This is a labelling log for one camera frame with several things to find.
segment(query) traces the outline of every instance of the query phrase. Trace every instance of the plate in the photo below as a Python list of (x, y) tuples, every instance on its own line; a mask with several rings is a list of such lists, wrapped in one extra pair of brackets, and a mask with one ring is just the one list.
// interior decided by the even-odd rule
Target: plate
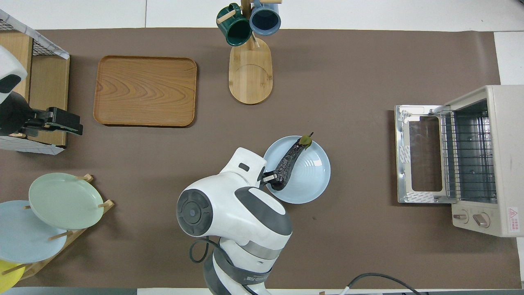
[(12, 269), (18, 265), (19, 264), (0, 260), (0, 293), (11, 289), (11, 287), (14, 286), (24, 274), (24, 271), (26, 270), (25, 267), (6, 273), (5, 275), (2, 274), (3, 271)]
[[(277, 140), (266, 151), (266, 172), (273, 171), (287, 151), (300, 136), (287, 136)], [(281, 191), (267, 187), (280, 200), (292, 204), (304, 204), (318, 198), (326, 189), (331, 176), (328, 155), (315, 141), (298, 157), (288, 184)]]
[(58, 253), (67, 237), (52, 241), (52, 236), (63, 233), (59, 228), (41, 221), (31, 209), (24, 209), (28, 201), (9, 201), (0, 204), (0, 259), (29, 264)]
[(42, 221), (61, 229), (83, 229), (97, 223), (104, 208), (100, 193), (85, 180), (66, 173), (49, 173), (29, 188), (31, 209)]

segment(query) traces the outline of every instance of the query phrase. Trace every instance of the sticker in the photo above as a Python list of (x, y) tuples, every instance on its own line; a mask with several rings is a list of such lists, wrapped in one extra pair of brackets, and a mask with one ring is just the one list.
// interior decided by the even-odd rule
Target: sticker
[(407, 192), (406, 203), (435, 203), (432, 192)]
[(411, 162), (411, 147), (409, 145), (401, 145), (399, 148), (399, 159), (401, 163)]
[(519, 209), (517, 207), (508, 207), (509, 231), (520, 231), (519, 226)]
[(406, 111), (406, 110), (402, 110), (402, 111), (400, 112), (400, 115), (398, 116), (398, 119), (397, 119), (397, 120), (399, 120), (400, 122), (404, 122), (404, 123), (405, 123), (405, 122), (406, 122), (406, 121), (405, 121), (405, 118), (409, 117), (410, 115), (411, 115), (411, 114), (410, 114), (408, 111)]

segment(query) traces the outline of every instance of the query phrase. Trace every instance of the blue mug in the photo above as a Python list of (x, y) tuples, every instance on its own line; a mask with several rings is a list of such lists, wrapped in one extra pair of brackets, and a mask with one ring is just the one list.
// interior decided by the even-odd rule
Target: blue mug
[(261, 4), (260, 0), (255, 0), (249, 25), (254, 33), (261, 36), (269, 36), (276, 33), (280, 28), (278, 4)]

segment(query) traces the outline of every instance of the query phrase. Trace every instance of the warning label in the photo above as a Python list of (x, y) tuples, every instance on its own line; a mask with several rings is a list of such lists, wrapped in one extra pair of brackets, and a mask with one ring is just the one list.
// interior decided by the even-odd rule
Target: warning label
[(508, 207), (509, 231), (520, 231), (518, 212), (517, 207)]

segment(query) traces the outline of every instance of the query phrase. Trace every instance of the yellow plate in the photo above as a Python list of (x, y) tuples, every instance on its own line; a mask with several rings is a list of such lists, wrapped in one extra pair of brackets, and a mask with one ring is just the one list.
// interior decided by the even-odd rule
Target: yellow plate
[(2, 274), (3, 271), (13, 268), (17, 265), (19, 264), (14, 264), (11, 262), (0, 260), (0, 293), (9, 290), (12, 286), (18, 283), (18, 281), (24, 274), (24, 271), (26, 269), (25, 267), (19, 268), (5, 275)]

